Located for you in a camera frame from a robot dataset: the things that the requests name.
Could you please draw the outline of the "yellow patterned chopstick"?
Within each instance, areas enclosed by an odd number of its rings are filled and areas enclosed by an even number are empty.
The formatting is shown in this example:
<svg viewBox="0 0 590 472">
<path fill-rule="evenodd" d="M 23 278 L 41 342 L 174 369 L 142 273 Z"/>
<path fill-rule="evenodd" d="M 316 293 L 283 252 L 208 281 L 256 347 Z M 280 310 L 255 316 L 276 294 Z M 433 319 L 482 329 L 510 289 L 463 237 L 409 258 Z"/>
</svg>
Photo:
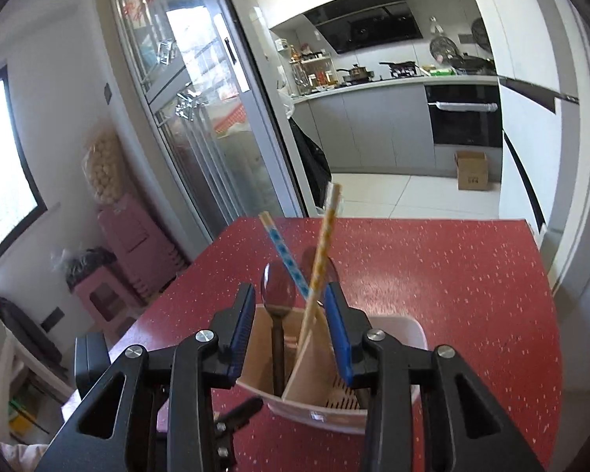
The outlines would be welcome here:
<svg viewBox="0 0 590 472">
<path fill-rule="evenodd" d="M 304 317 L 302 318 L 301 331 L 299 331 L 298 348 L 296 358 L 299 358 L 304 351 L 304 343 L 308 339 L 310 330 L 315 322 L 317 313 L 321 311 L 319 302 L 322 299 L 323 283 L 326 277 L 328 251 L 331 245 L 332 234 L 334 233 L 334 223 L 337 219 L 337 207 L 341 199 L 341 185 L 330 182 L 326 192 L 326 203 L 321 230 L 319 230 L 319 240 L 315 248 L 315 256 L 311 271 L 311 280 L 309 286 L 309 295 L 304 308 Z"/>
</svg>

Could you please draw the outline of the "grey kitchen cabinets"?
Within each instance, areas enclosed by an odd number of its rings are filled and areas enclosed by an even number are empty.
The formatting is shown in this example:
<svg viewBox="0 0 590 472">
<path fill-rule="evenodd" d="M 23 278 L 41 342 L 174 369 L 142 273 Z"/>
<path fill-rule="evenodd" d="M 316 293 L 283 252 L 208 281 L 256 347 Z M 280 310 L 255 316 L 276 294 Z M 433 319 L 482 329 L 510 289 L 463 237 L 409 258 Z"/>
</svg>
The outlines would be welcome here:
<svg viewBox="0 0 590 472">
<path fill-rule="evenodd" d="M 295 99 L 295 123 L 325 153 L 334 174 L 454 177 L 457 151 L 484 152 L 489 178 L 501 179 L 501 148 L 436 145 L 425 87 L 490 84 L 493 76 L 406 78 L 336 88 Z"/>
</svg>

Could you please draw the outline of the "beige plastic utensil holder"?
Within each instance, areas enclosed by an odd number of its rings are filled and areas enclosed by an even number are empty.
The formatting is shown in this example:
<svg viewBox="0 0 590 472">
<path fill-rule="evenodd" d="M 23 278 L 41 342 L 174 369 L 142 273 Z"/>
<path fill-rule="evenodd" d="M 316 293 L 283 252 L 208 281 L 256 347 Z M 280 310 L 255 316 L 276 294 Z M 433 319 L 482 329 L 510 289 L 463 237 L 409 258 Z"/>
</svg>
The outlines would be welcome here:
<svg viewBox="0 0 590 472">
<path fill-rule="evenodd" d="M 298 352 L 297 338 L 304 311 L 294 308 L 282 321 L 286 340 L 286 387 L 274 395 L 273 320 L 262 305 L 256 306 L 253 330 L 238 386 L 264 398 L 279 417 L 321 430 L 362 435 L 367 422 L 357 394 L 345 385 L 334 359 L 327 323 L 323 317 Z"/>
</svg>

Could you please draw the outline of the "bag of round balls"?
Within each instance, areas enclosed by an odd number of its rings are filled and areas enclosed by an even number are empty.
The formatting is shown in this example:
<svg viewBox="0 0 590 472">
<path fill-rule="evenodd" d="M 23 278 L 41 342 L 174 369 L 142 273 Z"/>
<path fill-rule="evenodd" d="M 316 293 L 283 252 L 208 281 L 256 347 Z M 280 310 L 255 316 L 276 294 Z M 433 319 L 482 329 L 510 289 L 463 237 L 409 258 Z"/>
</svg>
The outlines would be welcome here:
<svg viewBox="0 0 590 472">
<path fill-rule="evenodd" d="M 97 205 L 118 203 L 127 182 L 121 144 L 114 130 L 103 130 L 89 141 L 82 169 Z"/>
</svg>

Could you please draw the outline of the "blue patterned chopstick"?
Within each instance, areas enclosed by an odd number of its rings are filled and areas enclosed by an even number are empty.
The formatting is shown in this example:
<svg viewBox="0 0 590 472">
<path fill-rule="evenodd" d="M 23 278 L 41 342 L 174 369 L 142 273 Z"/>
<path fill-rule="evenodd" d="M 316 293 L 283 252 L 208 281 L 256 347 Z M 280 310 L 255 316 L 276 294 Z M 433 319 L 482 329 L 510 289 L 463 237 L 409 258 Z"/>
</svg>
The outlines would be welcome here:
<svg viewBox="0 0 590 472">
<path fill-rule="evenodd" d="M 306 301 L 309 295 L 308 282 L 306 278 L 304 278 L 304 274 L 301 273 L 301 269 L 296 263 L 293 254 L 289 251 L 288 245 L 286 245 L 286 241 L 279 232 L 273 218 L 266 211 L 260 213 L 259 218 L 269 238 L 271 239 L 271 243 L 274 244 L 274 248 L 276 248 L 278 256 L 280 257 L 283 265 L 286 267 L 289 276 L 291 276 L 299 293 Z"/>
</svg>

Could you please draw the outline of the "cardboard box on floor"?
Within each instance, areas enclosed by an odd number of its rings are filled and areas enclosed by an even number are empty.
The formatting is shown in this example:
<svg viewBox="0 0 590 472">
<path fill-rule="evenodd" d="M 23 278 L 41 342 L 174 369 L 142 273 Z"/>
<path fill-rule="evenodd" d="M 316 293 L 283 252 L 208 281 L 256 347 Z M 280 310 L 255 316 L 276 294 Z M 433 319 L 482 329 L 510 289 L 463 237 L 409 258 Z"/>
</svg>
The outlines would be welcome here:
<svg viewBox="0 0 590 472">
<path fill-rule="evenodd" d="M 484 152 L 457 151 L 455 163 L 458 189 L 462 191 L 488 190 L 488 159 Z"/>
</svg>

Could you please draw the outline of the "black built-in oven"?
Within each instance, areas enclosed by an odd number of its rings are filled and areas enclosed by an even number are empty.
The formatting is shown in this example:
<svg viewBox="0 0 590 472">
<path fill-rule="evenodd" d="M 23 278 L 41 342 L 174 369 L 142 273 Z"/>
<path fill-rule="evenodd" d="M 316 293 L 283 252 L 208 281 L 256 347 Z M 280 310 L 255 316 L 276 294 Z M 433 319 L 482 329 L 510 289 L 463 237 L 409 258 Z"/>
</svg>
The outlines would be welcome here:
<svg viewBox="0 0 590 472">
<path fill-rule="evenodd" d="M 430 84 L 425 95 L 436 145 L 502 147 L 497 85 Z"/>
</svg>

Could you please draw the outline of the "glass sliding door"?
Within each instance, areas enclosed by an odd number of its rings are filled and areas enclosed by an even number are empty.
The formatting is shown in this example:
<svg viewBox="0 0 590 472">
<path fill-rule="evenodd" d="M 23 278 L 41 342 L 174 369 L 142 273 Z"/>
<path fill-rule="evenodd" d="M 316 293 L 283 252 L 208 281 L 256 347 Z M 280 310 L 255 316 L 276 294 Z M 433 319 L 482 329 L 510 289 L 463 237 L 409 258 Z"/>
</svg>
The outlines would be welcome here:
<svg viewBox="0 0 590 472">
<path fill-rule="evenodd" d="M 200 244 L 243 216 L 303 216 L 293 136 L 243 0 L 112 0 L 112 11 Z"/>
</svg>

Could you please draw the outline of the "white refrigerator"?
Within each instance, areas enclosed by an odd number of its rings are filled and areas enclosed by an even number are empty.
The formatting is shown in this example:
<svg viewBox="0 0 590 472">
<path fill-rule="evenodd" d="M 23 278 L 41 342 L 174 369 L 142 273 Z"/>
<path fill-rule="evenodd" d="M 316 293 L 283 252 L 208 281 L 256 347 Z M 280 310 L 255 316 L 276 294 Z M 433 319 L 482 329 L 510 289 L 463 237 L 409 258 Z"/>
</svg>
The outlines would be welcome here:
<svg viewBox="0 0 590 472">
<path fill-rule="evenodd" d="M 499 215 L 529 225 L 542 258 L 559 249 L 579 154 L 577 55 L 568 0 L 476 0 L 497 66 L 503 130 Z"/>
</svg>

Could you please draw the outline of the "black wok on stove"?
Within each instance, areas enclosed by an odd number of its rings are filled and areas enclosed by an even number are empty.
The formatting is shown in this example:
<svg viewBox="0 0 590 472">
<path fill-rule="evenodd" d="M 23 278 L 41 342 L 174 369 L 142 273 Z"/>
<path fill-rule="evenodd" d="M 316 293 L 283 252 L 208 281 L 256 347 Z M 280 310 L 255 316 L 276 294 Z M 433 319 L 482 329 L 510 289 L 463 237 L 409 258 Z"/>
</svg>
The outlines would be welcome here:
<svg viewBox="0 0 590 472">
<path fill-rule="evenodd" d="M 380 65 L 388 67 L 391 77 L 395 79 L 418 77 L 418 67 L 414 61 L 380 62 Z"/>
</svg>

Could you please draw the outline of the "cooking pot on stove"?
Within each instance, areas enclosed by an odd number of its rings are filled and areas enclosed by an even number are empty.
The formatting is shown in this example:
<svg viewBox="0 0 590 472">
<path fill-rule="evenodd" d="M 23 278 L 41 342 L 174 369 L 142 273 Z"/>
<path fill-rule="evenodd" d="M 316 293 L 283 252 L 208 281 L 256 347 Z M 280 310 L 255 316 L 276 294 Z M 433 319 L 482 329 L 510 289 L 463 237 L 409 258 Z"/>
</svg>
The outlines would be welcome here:
<svg viewBox="0 0 590 472">
<path fill-rule="evenodd" d="M 337 72 L 342 72 L 344 82 L 349 84 L 367 83 L 374 79 L 374 72 L 358 64 L 351 68 L 338 68 Z"/>
</svg>

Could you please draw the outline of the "black range hood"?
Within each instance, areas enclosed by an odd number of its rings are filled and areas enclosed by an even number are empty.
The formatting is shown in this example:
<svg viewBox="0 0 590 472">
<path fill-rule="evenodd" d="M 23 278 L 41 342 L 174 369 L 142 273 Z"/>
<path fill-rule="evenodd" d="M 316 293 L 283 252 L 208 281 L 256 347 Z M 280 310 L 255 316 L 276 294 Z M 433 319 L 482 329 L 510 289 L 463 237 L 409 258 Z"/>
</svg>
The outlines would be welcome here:
<svg viewBox="0 0 590 472">
<path fill-rule="evenodd" d="M 339 54 L 423 37 L 406 0 L 332 0 L 304 17 Z"/>
</svg>

